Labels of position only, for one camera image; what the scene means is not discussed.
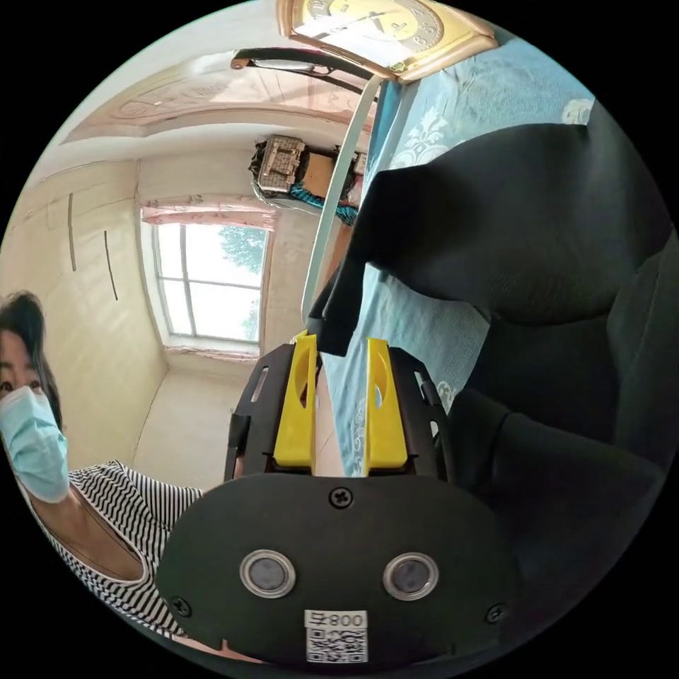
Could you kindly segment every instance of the woman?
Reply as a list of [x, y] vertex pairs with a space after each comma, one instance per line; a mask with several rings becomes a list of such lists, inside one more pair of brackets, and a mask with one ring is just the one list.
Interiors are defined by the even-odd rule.
[[188, 639], [154, 585], [173, 526], [202, 492], [155, 481], [116, 461], [68, 471], [59, 392], [44, 341], [34, 295], [18, 293], [0, 306], [0, 433], [47, 539], [90, 592], [140, 625], [194, 648], [252, 660], [226, 644], [214, 651]]

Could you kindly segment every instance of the label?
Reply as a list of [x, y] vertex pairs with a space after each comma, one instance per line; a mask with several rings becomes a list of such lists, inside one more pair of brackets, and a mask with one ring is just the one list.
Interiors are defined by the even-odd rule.
[[367, 611], [305, 610], [304, 627], [308, 662], [368, 662]]

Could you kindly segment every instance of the clock face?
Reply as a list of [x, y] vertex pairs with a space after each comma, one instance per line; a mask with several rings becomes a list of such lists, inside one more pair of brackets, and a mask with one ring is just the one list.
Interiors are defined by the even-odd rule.
[[393, 71], [443, 38], [441, 19], [419, 0], [303, 0], [295, 31]]
[[435, 47], [443, 37], [439, 17], [417, 0], [307, 0], [313, 19], [335, 19], [331, 34], [349, 31], [364, 40], [399, 42], [408, 52]]

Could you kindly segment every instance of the black and white striped top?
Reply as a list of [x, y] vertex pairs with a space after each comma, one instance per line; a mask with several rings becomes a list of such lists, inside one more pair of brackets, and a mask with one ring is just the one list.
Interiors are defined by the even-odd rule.
[[165, 637], [182, 636], [154, 579], [175, 522], [202, 491], [155, 481], [115, 461], [79, 469], [69, 476], [73, 486], [136, 552], [144, 575], [138, 581], [115, 580], [86, 566], [54, 539], [31, 507], [52, 546], [104, 603]]

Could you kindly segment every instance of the blue bed sheet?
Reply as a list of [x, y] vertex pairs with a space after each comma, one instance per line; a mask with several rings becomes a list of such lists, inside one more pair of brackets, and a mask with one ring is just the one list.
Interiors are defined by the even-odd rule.
[[[586, 123], [594, 97], [585, 87], [527, 42], [500, 28], [496, 37], [497, 49], [404, 89], [403, 100], [412, 102], [407, 116], [400, 113], [405, 123], [397, 141], [381, 150], [378, 169], [427, 163], [457, 144], [505, 127]], [[486, 332], [486, 320], [468, 304], [425, 298], [367, 268], [349, 351], [344, 358], [323, 357], [345, 474], [363, 474], [366, 339], [381, 337], [423, 361], [449, 409]]]

